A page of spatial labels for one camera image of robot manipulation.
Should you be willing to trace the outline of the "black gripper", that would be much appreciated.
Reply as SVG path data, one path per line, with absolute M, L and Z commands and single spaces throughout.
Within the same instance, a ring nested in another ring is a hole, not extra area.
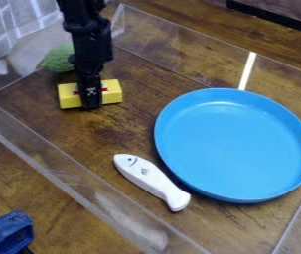
M 102 82 L 100 72 L 113 60 L 112 23 L 101 15 L 105 0 L 57 0 L 64 13 L 64 28 L 72 33 L 76 56 L 76 72 L 86 77 L 78 82 L 82 107 L 86 110 L 102 106 Z

